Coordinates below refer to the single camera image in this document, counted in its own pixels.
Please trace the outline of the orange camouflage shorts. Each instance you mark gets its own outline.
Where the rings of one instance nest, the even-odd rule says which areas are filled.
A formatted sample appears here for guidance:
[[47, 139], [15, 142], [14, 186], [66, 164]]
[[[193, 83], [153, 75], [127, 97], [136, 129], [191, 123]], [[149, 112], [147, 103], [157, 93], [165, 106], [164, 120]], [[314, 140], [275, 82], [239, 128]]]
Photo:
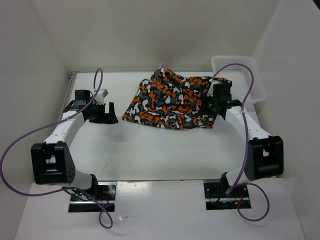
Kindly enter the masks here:
[[232, 85], [226, 78], [185, 77], [161, 66], [140, 82], [122, 120], [170, 130], [211, 129], [217, 114], [202, 109], [213, 83]]

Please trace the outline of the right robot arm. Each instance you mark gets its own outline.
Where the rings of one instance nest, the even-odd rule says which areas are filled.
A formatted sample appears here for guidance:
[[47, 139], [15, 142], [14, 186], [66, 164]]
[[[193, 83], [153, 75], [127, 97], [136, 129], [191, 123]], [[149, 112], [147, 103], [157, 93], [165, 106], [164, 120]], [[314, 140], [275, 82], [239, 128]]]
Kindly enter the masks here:
[[221, 175], [219, 191], [230, 197], [237, 186], [255, 180], [277, 177], [284, 172], [284, 142], [272, 136], [247, 113], [242, 102], [232, 99], [231, 81], [213, 78], [208, 94], [204, 97], [205, 114], [221, 116], [245, 142], [244, 160], [238, 169]]

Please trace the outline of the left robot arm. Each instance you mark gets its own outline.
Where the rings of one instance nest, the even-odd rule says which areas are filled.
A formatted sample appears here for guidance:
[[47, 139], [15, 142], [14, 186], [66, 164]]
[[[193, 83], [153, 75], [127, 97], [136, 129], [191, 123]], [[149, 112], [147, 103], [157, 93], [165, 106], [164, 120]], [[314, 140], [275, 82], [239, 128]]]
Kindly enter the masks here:
[[100, 194], [98, 179], [94, 174], [76, 169], [70, 146], [85, 122], [112, 125], [118, 123], [113, 102], [105, 104], [106, 89], [76, 90], [75, 99], [63, 110], [59, 123], [42, 143], [31, 147], [34, 181], [38, 185], [76, 187], [89, 200]]

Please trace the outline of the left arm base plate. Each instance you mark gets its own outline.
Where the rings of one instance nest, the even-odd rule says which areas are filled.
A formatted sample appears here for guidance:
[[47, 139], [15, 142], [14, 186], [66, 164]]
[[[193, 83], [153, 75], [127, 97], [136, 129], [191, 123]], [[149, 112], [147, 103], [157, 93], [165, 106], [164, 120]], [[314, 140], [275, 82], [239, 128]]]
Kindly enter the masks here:
[[[99, 181], [96, 191], [86, 190], [108, 212], [115, 211], [117, 183], [112, 181]], [[93, 213], [100, 212], [101, 208], [89, 197], [76, 190], [68, 190], [70, 195], [69, 213]]]

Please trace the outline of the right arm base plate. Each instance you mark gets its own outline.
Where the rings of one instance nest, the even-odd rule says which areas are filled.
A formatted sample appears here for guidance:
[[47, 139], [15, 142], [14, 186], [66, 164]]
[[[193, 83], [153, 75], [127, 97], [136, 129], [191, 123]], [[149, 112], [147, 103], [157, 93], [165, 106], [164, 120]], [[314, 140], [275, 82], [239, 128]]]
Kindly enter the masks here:
[[217, 179], [204, 181], [205, 207], [207, 211], [251, 209], [250, 196], [246, 186], [236, 188], [227, 195]]

